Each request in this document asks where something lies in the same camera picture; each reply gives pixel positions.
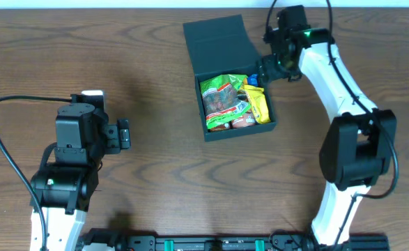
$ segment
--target box lid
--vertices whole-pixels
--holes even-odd
[[[241,15],[185,23],[183,27],[195,75],[243,68],[260,59]]]

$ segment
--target wooden tabletop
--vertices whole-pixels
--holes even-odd
[[[272,132],[205,143],[184,22],[241,13],[262,54],[266,9],[0,10],[0,97],[68,98],[103,89],[108,113],[130,120],[131,151],[107,155],[91,199],[91,227],[159,235],[304,231],[323,195],[318,164],[329,121],[314,88],[276,81]],[[307,9],[327,26],[327,10]],[[409,250],[409,9],[335,9],[334,37],[360,88],[398,119],[395,193],[364,200],[351,232],[386,233]],[[0,104],[0,135],[31,178],[56,139],[62,104]],[[371,192],[387,189],[392,171]],[[30,196],[0,152],[0,250],[28,250]]]

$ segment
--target black box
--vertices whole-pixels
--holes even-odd
[[[184,24],[183,27],[195,74],[196,99],[198,100],[204,140],[209,142],[273,130],[277,124],[277,118],[268,94],[268,87],[262,86],[260,82],[258,82],[258,86],[265,89],[264,94],[268,104],[270,123],[217,132],[209,132],[206,126],[206,114],[199,83],[221,74],[250,76],[256,73],[256,61],[261,59],[260,54],[246,34],[241,15],[190,22]]]

